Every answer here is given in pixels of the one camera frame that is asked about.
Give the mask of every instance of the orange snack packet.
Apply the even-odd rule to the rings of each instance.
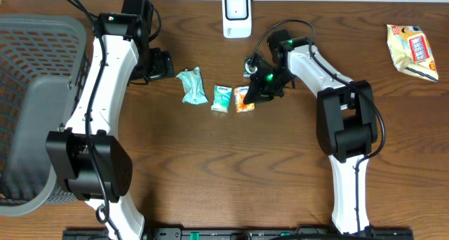
[[[234,96],[236,98],[236,110],[237,113],[244,113],[248,111],[254,110],[254,103],[250,103],[245,105],[243,103],[243,99],[246,96],[246,93],[248,92],[249,86],[240,86],[238,88],[234,89]]]

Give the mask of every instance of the green led light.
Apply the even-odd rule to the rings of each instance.
[[[270,74],[267,76],[267,81],[272,81],[273,80],[274,75]]]

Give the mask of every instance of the gray plastic basket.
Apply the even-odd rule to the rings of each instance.
[[[79,21],[0,15],[0,215],[75,200],[56,184],[45,141],[70,118],[88,66]]]

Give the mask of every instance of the food package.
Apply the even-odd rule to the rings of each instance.
[[[249,86],[241,86],[234,89],[234,97],[236,98],[236,110],[237,113],[244,113],[254,110],[254,103],[244,104],[243,99],[248,92]]]
[[[231,101],[232,88],[226,86],[215,86],[214,99],[210,110],[227,113]]]
[[[188,102],[198,105],[208,101],[204,93],[203,79],[201,78],[199,67],[193,69],[193,71],[186,69],[176,77],[182,81],[182,86],[184,87],[185,96],[182,99],[182,103]]]
[[[418,26],[387,25],[387,44],[396,69],[421,79],[438,81],[429,41]]]

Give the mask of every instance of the teal snack packet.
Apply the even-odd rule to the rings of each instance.
[[[232,88],[226,86],[215,86],[214,99],[210,110],[227,113],[231,102]]]
[[[206,103],[208,99],[204,93],[203,79],[201,78],[201,70],[199,67],[188,71],[187,69],[180,72],[177,76],[182,81],[185,96],[182,103],[190,103],[194,105]]]

